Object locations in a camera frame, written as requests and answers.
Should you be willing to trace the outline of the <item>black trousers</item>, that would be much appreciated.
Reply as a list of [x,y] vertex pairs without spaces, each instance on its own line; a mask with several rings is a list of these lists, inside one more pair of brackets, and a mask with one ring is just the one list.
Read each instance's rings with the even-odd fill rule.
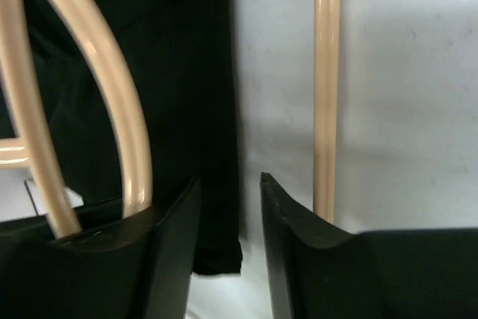
[[[23,0],[46,119],[66,186],[119,199],[120,163],[102,96],[47,0]],[[94,0],[134,79],[149,133],[154,197],[201,179],[193,269],[240,272],[240,196],[229,0]]]

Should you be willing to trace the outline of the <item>beige plastic hanger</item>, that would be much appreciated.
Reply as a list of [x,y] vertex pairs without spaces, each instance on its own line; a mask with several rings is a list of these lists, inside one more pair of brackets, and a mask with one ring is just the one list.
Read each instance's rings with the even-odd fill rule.
[[[140,100],[118,43],[94,0],[49,0],[83,53],[113,123],[122,169],[123,210],[151,205],[152,163]],[[341,0],[314,0],[314,213],[334,218]],[[28,42],[22,0],[1,0],[2,89],[16,137],[1,142],[1,166],[27,167],[56,238],[79,233],[63,187]]]

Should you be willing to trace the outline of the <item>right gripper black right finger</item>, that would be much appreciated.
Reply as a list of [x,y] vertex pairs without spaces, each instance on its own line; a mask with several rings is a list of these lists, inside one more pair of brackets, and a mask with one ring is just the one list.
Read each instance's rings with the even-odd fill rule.
[[275,318],[475,318],[477,230],[351,234],[261,174]]

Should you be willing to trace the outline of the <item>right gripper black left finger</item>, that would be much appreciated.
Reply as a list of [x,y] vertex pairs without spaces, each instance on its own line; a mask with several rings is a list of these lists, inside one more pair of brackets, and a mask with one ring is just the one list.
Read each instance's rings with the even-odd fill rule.
[[84,229],[57,239],[43,216],[1,224],[3,318],[182,318],[200,181],[128,218],[117,200],[77,209]]

